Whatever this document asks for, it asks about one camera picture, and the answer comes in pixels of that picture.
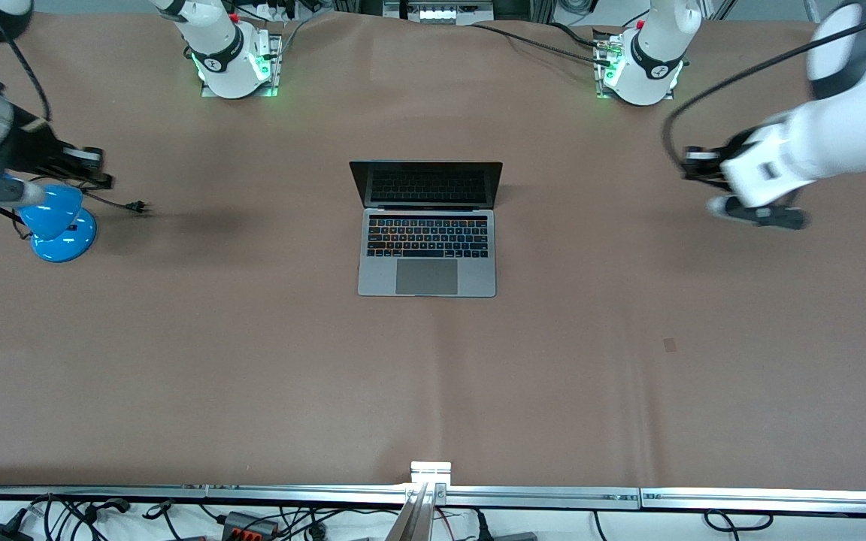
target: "laptop keyboard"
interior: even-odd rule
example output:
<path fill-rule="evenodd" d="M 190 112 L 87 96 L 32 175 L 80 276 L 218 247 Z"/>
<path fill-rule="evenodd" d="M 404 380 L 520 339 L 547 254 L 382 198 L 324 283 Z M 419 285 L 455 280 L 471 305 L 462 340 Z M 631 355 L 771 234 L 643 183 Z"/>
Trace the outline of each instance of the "laptop keyboard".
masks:
<path fill-rule="evenodd" d="M 483 171 L 374 171 L 374 201 L 484 203 Z"/>
<path fill-rule="evenodd" d="M 370 257 L 490 257 L 487 219 L 384 216 L 370 219 Z"/>

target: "table surface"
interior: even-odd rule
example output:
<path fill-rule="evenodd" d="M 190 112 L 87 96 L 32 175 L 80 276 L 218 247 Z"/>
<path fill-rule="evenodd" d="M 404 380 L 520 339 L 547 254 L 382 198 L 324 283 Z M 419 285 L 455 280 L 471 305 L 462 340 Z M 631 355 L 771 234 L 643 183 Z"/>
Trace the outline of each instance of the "table surface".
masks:
<path fill-rule="evenodd" d="M 0 218 L 0 483 L 389 483 L 450 460 L 467 485 L 866 489 L 866 175 L 809 187 L 809 229 L 758 230 L 708 216 L 659 143 L 683 96 L 810 31 L 707 23 L 677 100 L 630 107 L 500 35 L 330 14 L 279 96 L 223 101 L 168 21 L 35 15 L 20 46 L 57 133 L 156 212 L 87 203 L 98 239 L 61 266 Z M 3 46 L 0 80 L 38 110 Z M 787 62 L 677 144 L 805 97 Z M 352 159 L 502 161 L 498 297 L 358 297 Z"/>

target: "blue desk lamp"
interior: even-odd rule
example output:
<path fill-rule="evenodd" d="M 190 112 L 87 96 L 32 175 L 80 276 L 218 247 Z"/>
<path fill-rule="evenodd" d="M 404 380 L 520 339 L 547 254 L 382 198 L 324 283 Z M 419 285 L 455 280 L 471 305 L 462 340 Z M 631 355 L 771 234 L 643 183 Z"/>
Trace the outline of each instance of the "blue desk lamp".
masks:
<path fill-rule="evenodd" d="M 95 218 L 82 208 L 78 189 L 63 184 L 47 184 L 42 189 L 44 201 L 17 209 L 32 233 L 32 251 L 49 263 L 72 261 L 92 246 Z"/>

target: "laptop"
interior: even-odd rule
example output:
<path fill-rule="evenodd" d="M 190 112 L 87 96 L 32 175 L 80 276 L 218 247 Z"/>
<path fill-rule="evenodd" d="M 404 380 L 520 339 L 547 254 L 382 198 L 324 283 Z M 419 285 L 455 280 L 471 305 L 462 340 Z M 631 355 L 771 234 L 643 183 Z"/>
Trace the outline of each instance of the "laptop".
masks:
<path fill-rule="evenodd" d="M 499 162 L 350 162 L 360 295 L 495 297 Z"/>

